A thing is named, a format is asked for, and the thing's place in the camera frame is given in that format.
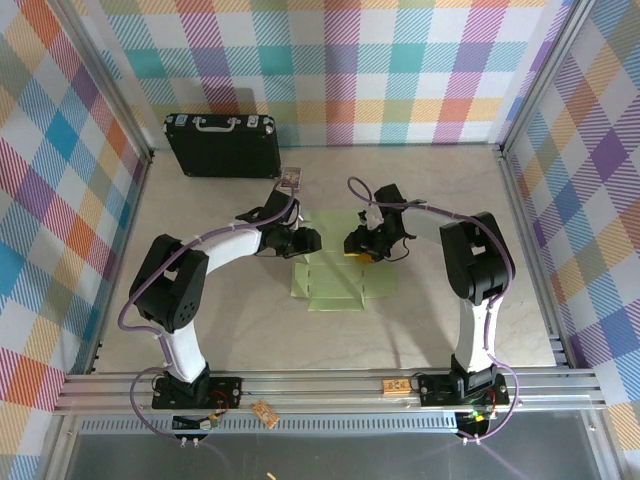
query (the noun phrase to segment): plaid wallpaper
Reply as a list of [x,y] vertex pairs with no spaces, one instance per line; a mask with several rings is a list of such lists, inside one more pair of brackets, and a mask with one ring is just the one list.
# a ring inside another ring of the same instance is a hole
[[596,4],[514,153],[573,349],[640,471],[640,2]]
[[531,85],[533,84],[533,81],[536,75],[538,74],[538,71],[540,70],[544,61],[546,60],[547,55],[549,54],[551,47],[553,45],[553,42],[556,39],[556,36],[558,35],[558,32],[560,31],[560,28],[562,27],[564,21],[566,20],[567,14],[569,13],[569,10],[571,9],[571,6],[573,5],[573,3],[574,3],[574,0],[562,1],[562,5],[558,9],[558,12],[556,13],[555,18],[553,19],[551,28],[549,29],[546,36],[544,37],[544,41],[542,42],[542,45],[540,45],[540,50],[538,50],[538,54],[536,55],[535,60],[529,67],[529,71],[527,72],[527,75],[524,81],[520,85],[520,90],[518,91],[518,95],[516,96],[513,104],[511,105],[511,108],[509,109],[509,114],[507,115],[507,119],[502,125],[502,128],[500,129],[500,133],[498,135],[496,143],[499,143],[499,144],[504,143],[507,133],[509,132],[509,128],[511,128],[511,125],[513,125],[513,122],[516,119],[516,115],[520,111],[520,107],[522,106],[524,99],[529,93],[529,88],[531,88]]
[[0,479],[30,479],[142,165],[45,0],[0,1],[0,65]]
[[298,146],[487,140],[516,71],[537,70],[521,60],[543,11],[571,1],[74,3],[150,143],[167,113],[258,112]]

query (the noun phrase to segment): small card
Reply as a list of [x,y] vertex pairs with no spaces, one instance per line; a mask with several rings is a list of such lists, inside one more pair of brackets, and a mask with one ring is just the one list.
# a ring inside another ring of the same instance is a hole
[[391,378],[382,381],[382,391],[387,394],[411,393],[411,383],[408,378]]
[[275,427],[278,420],[280,420],[278,414],[262,400],[258,401],[258,403],[251,407],[251,410],[253,410],[253,413],[255,413],[258,418],[262,420],[262,423],[264,423],[269,429]]
[[284,167],[280,175],[280,184],[278,190],[284,193],[291,193],[291,185],[296,193],[300,191],[300,182],[302,181],[302,168],[300,167]]

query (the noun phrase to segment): briefcase handle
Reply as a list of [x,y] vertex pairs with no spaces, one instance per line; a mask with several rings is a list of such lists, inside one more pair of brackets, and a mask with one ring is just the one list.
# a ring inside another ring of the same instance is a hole
[[202,117],[196,117],[193,119],[193,123],[196,124],[196,130],[198,130],[199,132],[206,132],[206,133],[225,133],[225,132],[232,132],[233,129],[235,128],[235,126],[240,123],[240,120],[238,120],[236,117],[231,117],[229,120],[227,120],[227,123],[230,123],[230,125],[228,127],[202,127],[200,126],[200,123],[204,123],[206,122],[206,120]]

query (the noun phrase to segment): metal grate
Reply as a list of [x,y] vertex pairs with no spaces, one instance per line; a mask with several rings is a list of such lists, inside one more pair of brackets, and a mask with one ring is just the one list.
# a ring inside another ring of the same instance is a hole
[[[168,430],[171,417],[150,418],[151,424]],[[249,413],[227,415],[217,429],[210,433],[401,433],[450,432],[457,428],[455,414],[450,412],[345,414],[345,415],[283,415],[269,430],[255,415]],[[148,433],[149,430],[133,415],[86,417],[80,429],[84,434]]]

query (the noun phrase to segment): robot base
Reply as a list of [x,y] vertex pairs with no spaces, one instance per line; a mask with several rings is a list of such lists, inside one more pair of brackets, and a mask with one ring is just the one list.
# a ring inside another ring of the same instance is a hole
[[478,410],[491,410],[494,403],[509,405],[507,385],[504,376],[499,373],[495,375],[492,383],[464,395],[456,388],[452,375],[418,375],[417,380],[420,405],[423,407],[472,405]]
[[168,373],[153,385],[154,410],[233,410],[240,405],[242,379],[215,377],[209,368],[191,384],[180,382]]

